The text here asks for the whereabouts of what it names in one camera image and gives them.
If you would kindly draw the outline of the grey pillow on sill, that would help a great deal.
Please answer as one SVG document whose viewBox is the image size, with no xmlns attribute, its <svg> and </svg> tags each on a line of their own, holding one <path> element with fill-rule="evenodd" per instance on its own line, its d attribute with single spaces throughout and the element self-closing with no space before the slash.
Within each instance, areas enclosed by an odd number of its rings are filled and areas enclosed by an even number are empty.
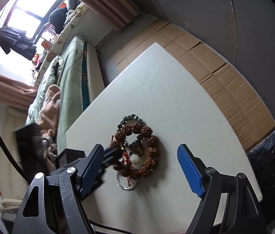
<svg viewBox="0 0 275 234">
<path fill-rule="evenodd" d="M 75 10 L 78 5 L 81 3 L 80 0 L 65 0 L 66 2 L 66 6 L 67 6 L 67 10 Z"/>
</svg>

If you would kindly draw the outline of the light green floral duvet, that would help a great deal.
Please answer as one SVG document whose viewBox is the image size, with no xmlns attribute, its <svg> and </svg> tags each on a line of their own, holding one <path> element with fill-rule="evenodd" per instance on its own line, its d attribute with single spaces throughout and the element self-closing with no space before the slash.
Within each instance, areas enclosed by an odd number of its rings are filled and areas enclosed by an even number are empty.
<svg viewBox="0 0 275 234">
<path fill-rule="evenodd" d="M 48 88 L 51 85 L 54 85 L 56 83 L 55 71 L 56 71 L 56 64 L 58 62 L 59 63 L 62 62 L 61 56 L 56 56 L 52 60 L 48 68 L 44 71 L 45 73 L 37 89 L 36 98 L 34 99 L 33 103 L 29 106 L 28 116 L 25 123 L 26 125 L 38 122 L 39 113 L 43 107 Z"/>
</svg>

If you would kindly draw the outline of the black jewelry box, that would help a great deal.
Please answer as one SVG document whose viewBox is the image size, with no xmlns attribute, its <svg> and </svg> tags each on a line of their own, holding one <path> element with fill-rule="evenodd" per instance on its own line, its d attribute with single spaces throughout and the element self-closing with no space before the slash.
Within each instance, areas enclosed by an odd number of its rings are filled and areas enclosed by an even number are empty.
<svg viewBox="0 0 275 234">
<path fill-rule="evenodd" d="M 42 128 L 37 123 L 30 123 L 13 130 L 20 164 L 28 184 L 37 173 L 49 175 L 55 166 L 48 156 L 47 139 L 42 137 Z"/>
</svg>

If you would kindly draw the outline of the pink curtain right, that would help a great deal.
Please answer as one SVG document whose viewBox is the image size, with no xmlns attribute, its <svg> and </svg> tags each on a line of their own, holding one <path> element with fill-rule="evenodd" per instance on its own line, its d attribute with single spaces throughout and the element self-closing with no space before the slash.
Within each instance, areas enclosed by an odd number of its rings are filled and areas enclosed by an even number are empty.
<svg viewBox="0 0 275 234">
<path fill-rule="evenodd" d="M 121 31 L 142 12 L 132 0 L 80 0 L 102 17 L 115 31 Z"/>
</svg>

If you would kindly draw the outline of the pink curtain left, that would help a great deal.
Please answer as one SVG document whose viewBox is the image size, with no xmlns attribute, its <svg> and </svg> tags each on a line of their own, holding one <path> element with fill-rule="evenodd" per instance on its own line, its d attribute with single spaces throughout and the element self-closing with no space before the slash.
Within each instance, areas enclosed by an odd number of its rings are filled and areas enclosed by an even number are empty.
<svg viewBox="0 0 275 234">
<path fill-rule="evenodd" d="M 36 86 L 29 86 L 0 74 L 0 103 L 19 109 L 28 109 L 36 95 Z"/>
</svg>

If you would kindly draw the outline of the hanging black clothes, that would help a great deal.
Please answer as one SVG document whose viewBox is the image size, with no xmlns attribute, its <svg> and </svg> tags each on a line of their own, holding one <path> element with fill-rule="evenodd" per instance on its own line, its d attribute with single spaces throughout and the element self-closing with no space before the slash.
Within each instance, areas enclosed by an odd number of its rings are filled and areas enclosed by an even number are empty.
<svg viewBox="0 0 275 234">
<path fill-rule="evenodd" d="M 13 50 L 28 60 L 32 60 L 36 54 L 36 46 L 32 39 L 26 36 L 26 32 L 8 26 L 0 28 L 0 47 L 5 54 Z"/>
</svg>

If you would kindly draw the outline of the green bed sheet mattress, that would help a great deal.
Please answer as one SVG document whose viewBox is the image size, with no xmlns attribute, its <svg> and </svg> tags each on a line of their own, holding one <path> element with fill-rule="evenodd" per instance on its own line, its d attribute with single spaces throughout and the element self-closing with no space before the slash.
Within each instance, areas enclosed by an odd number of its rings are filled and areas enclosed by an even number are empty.
<svg viewBox="0 0 275 234">
<path fill-rule="evenodd" d="M 57 85 L 61 90 L 59 121 L 57 129 L 57 150 L 66 147 L 66 132 L 83 113 L 82 61 L 85 40 L 76 36 L 59 56 L 60 75 Z"/>
</svg>

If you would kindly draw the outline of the red string charm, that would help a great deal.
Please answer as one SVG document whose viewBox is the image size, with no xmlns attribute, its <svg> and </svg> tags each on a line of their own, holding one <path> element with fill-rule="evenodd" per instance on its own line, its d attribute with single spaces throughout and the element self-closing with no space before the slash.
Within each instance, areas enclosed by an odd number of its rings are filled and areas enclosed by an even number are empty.
<svg viewBox="0 0 275 234">
<path fill-rule="evenodd" d="M 127 150 L 126 150 L 125 146 L 121 145 L 121 150 L 122 150 L 122 153 L 123 153 L 124 164 L 126 166 L 130 167 L 131 166 L 130 156 L 127 153 Z"/>
</svg>

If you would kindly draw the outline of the white foam table pad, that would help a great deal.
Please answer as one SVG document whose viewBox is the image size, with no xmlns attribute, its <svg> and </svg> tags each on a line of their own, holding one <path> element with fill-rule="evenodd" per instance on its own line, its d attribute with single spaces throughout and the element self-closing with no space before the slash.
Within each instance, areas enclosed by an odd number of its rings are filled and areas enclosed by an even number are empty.
<svg viewBox="0 0 275 234">
<path fill-rule="evenodd" d="M 136 114 L 160 142 L 159 166 L 129 191 L 108 168 L 104 184 L 83 201 L 94 222 L 131 233 L 185 232 L 200 199 L 177 160 L 186 144 L 220 173 L 245 173 L 258 199 L 262 193 L 231 125 L 199 82 L 164 48 L 153 44 L 89 105 L 68 129 L 68 148 L 89 153 L 109 146 L 123 117 Z"/>
</svg>

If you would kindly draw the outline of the flattened cardboard floor sheets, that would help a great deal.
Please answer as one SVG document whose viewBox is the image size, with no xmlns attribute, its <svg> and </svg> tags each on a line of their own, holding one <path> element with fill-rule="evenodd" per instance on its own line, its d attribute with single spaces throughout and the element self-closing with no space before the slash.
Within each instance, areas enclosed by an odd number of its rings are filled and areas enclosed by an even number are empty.
<svg viewBox="0 0 275 234">
<path fill-rule="evenodd" d="M 161 45 L 200 83 L 224 114 L 245 151 L 275 129 L 269 110 L 240 73 L 193 35 L 157 19 L 125 42 L 113 60 L 123 71 L 153 43 Z"/>
</svg>

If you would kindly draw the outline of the black bag on sill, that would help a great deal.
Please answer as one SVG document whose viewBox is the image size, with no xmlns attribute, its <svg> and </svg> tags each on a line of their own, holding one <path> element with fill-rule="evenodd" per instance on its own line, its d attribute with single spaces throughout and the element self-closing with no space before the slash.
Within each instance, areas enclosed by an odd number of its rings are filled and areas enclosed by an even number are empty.
<svg viewBox="0 0 275 234">
<path fill-rule="evenodd" d="M 56 34 L 63 31 L 64 23 L 66 21 L 66 14 L 68 10 L 66 7 L 55 9 L 49 16 L 49 23 L 54 26 Z"/>
</svg>

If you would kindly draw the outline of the cream bed frame side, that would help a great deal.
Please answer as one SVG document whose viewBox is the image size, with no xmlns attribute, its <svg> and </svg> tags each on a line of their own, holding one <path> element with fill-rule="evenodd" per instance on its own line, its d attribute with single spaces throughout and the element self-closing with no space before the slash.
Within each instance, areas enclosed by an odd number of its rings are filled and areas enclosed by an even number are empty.
<svg viewBox="0 0 275 234">
<path fill-rule="evenodd" d="M 89 101 L 92 103 L 105 89 L 97 50 L 87 43 L 87 81 Z"/>
</svg>

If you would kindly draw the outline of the pink curtain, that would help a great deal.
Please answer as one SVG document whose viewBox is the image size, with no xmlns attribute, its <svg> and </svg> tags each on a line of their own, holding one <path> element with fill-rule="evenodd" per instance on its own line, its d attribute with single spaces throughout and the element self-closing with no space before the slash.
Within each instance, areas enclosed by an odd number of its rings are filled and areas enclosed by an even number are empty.
<svg viewBox="0 0 275 234">
<path fill-rule="evenodd" d="M 132 0 L 80 0 L 102 17 L 115 31 L 121 31 L 142 12 Z"/>
<path fill-rule="evenodd" d="M 36 95 L 36 86 L 29 86 L 0 74 L 0 103 L 19 109 L 28 109 Z"/>
</svg>

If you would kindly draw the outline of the pink fleece blanket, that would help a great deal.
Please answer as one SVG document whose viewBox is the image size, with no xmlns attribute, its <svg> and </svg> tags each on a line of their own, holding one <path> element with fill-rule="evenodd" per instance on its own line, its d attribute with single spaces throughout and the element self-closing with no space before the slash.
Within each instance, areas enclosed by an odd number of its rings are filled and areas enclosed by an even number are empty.
<svg viewBox="0 0 275 234">
<path fill-rule="evenodd" d="M 45 95 L 45 100 L 38 117 L 42 138 L 54 138 L 59 121 L 61 90 L 57 85 L 51 85 Z"/>
</svg>

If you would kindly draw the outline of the floral window seat cushion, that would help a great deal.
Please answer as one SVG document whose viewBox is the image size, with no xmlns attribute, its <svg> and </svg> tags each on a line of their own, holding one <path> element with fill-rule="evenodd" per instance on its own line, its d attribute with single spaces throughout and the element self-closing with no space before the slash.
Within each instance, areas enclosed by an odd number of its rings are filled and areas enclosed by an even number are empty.
<svg viewBox="0 0 275 234">
<path fill-rule="evenodd" d="M 89 7 L 84 3 L 80 3 L 75 10 L 69 10 L 66 20 L 63 24 L 63 30 L 60 34 L 52 39 L 50 44 L 47 45 L 47 49 L 43 52 L 41 58 L 41 65 L 37 72 L 34 73 L 34 85 L 38 86 L 42 81 L 42 78 L 49 67 L 52 60 L 60 55 L 63 51 L 65 43 L 67 42 L 69 34 L 72 32 L 73 28 L 81 21 Z"/>
</svg>

